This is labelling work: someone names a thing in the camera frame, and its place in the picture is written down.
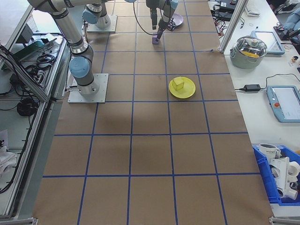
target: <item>stainless steel pot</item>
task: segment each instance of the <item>stainless steel pot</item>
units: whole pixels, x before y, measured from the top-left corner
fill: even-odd
[[[232,63],[242,69],[257,67],[267,54],[266,44],[258,38],[240,37],[230,49]]]

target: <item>yellow plate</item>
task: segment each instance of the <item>yellow plate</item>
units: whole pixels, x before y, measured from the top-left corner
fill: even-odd
[[[169,83],[169,91],[177,98],[189,98],[196,91],[195,84],[191,79],[188,79],[187,77],[182,76],[181,78],[184,80],[183,88],[180,90],[175,90],[172,85],[173,80],[171,80]]]

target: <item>pot lid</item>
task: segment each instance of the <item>pot lid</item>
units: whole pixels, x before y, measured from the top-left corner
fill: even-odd
[[[267,54],[266,44],[262,40],[252,36],[240,37],[235,47],[242,54],[253,58],[260,58]]]

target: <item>yellow block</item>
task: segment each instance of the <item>yellow block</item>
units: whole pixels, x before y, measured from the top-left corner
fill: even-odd
[[[174,87],[175,90],[183,89],[183,86],[184,86],[184,80],[183,80],[183,78],[181,76],[175,77],[172,80],[172,86]]]

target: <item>blue bin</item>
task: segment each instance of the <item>blue bin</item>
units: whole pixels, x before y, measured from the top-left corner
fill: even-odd
[[[284,145],[279,145],[277,147],[281,150],[282,154],[285,154],[286,157],[290,158],[290,162],[296,161],[300,164],[300,155]],[[259,151],[258,146],[253,146],[253,149],[270,203],[277,203],[282,206],[300,206],[300,193],[298,193],[297,199],[295,200],[291,198],[280,198],[267,158]]]

